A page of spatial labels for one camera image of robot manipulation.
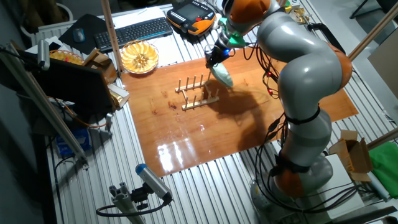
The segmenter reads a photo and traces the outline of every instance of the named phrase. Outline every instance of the wooden board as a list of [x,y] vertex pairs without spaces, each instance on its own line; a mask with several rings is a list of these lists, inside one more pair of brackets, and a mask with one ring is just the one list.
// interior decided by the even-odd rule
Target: wooden board
[[[219,102],[182,111],[182,93],[176,93],[178,79],[208,76],[205,59],[158,68],[146,77],[124,73],[122,81],[130,93],[129,106],[136,125],[145,163],[159,176],[178,172],[204,162],[260,145],[268,126],[282,113],[280,100],[271,98],[262,84],[264,71],[243,51],[224,63],[234,81],[227,89],[210,78],[208,87],[220,89]],[[281,70],[285,63],[274,62]],[[271,87],[276,84],[270,80]],[[193,99],[201,89],[188,90]],[[358,114],[341,90],[321,100],[332,121]]]

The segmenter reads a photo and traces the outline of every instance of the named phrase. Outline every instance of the black monitor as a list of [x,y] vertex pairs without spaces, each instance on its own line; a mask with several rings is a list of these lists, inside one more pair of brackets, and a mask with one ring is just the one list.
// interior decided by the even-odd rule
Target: black monitor
[[[19,54],[37,63],[36,54]],[[47,71],[33,71],[32,74],[47,96],[74,102],[73,109],[80,115],[116,110],[100,70],[50,58]]]

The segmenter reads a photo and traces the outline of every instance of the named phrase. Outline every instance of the black keyboard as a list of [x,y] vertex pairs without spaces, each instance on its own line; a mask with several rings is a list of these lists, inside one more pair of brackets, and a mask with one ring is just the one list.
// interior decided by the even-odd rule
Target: black keyboard
[[[116,29],[116,36],[118,37],[119,47],[123,47],[132,40],[149,40],[157,37],[165,37],[172,32],[173,30],[167,23],[166,18],[161,17]],[[108,32],[95,34],[94,38],[100,52],[112,51]]]

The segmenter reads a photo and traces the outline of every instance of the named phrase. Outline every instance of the metal profile table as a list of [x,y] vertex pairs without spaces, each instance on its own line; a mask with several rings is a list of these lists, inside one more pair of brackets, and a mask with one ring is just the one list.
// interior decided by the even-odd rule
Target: metal profile table
[[[322,22],[311,4],[304,0],[302,5],[311,14],[310,20]],[[167,12],[171,5],[160,6]],[[136,11],[113,14],[120,16]],[[53,36],[60,37],[73,22],[40,27],[32,36],[32,44]],[[246,42],[255,42],[257,28],[245,36]],[[160,57],[173,57],[175,63],[198,59],[204,56],[203,49],[217,40],[217,30],[206,38],[200,37],[191,44],[177,33],[169,36],[172,52]],[[319,38],[324,36],[316,32]],[[78,50],[73,52],[85,58]],[[114,61],[113,54],[108,56]],[[116,80],[123,87],[121,80]],[[391,131],[395,125],[383,113],[383,107],[360,75],[353,73],[345,90],[359,114],[332,124],[333,132],[328,145],[337,142],[341,129],[357,130],[367,142]],[[105,128],[90,129],[93,150],[86,152],[89,169],[76,166],[75,159],[61,164],[55,172],[50,172],[53,198],[58,223],[129,223],[127,218],[104,218],[95,210],[111,205],[110,185],[127,183],[131,189],[142,185],[142,180],[134,171],[137,164],[143,163],[141,147],[137,138],[134,121],[128,105],[115,112],[110,133]],[[263,166],[269,170],[274,165],[273,154],[280,150],[276,142],[267,145],[268,152],[262,155]],[[56,153],[55,145],[47,149],[50,170],[62,158]],[[254,208],[249,184],[254,179],[255,149],[232,154],[162,177],[173,192],[174,202],[162,210],[144,215],[147,223],[257,223],[259,214]],[[156,196],[149,197],[149,208],[160,205]]]

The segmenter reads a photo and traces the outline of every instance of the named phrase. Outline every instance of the cardboard box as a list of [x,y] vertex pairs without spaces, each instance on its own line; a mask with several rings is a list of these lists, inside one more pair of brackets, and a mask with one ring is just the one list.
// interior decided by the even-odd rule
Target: cardboard box
[[373,170],[365,138],[357,141],[356,131],[341,130],[340,140],[329,148],[330,154],[337,154],[352,180],[370,182],[367,175]]
[[94,49],[83,62],[82,66],[101,70],[106,84],[113,83],[118,77],[112,60],[100,53],[99,49]]
[[109,92],[111,93],[112,99],[114,100],[116,109],[120,110],[130,98],[129,92],[113,84],[109,84],[108,88]]

